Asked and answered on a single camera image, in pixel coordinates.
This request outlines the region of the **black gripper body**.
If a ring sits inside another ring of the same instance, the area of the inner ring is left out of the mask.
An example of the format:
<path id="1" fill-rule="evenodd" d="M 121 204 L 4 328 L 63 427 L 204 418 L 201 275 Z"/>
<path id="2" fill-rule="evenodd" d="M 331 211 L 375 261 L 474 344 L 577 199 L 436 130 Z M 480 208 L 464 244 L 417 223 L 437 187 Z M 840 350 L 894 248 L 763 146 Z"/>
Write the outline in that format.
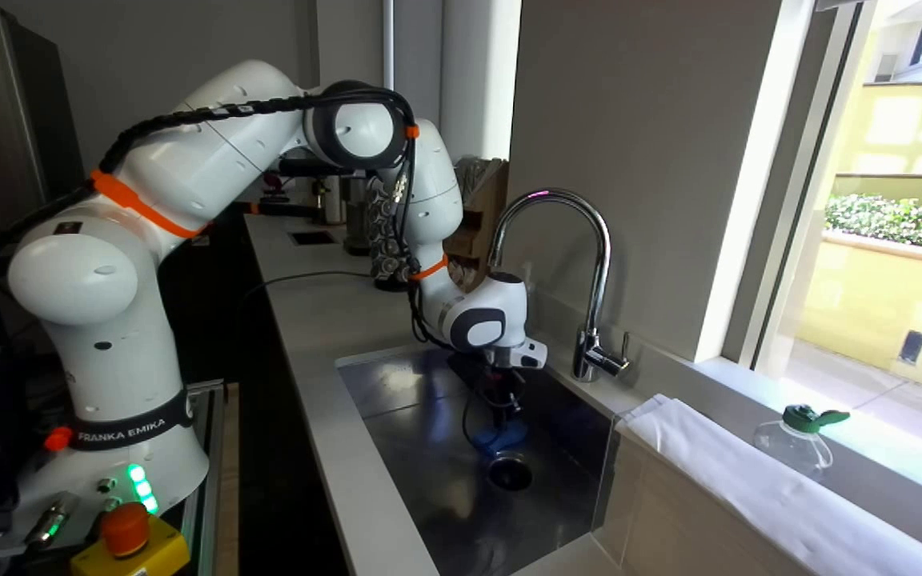
<path id="1" fill-rule="evenodd" d="M 477 370 L 477 395 L 490 411 L 500 411 L 505 416 L 521 413 L 521 388 L 525 381 L 514 370 L 482 366 Z"/>

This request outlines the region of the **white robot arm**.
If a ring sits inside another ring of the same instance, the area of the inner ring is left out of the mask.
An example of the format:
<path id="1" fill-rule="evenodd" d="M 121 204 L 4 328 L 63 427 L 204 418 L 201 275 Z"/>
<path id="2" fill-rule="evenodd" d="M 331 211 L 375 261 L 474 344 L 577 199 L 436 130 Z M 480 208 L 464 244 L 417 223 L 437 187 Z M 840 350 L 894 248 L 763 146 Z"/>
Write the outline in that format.
<path id="1" fill-rule="evenodd" d="M 73 418 L 45 439 L 47 461 L 19 480 L 0 517 L 0 556 L 52 545 L 66 523 L 136 503 L 161 516 L 209 477 L 164 310 L 155 266 L 199 238 L 261 171 L 301 149 L 342 174 L 399 174 L 411 320 L 437 344 L 500 369 L 538 369 L 528 288 L 486 275 L 462 288 L 446 239 L 462 187 L 437 129 L 389 90 L 340 80 L 318 94 L 264 60 L 242 60 L 172 113 L 123 129 L 83 180 L 83 199 L 27 226 L 7 286 L 41 320 Z"/>

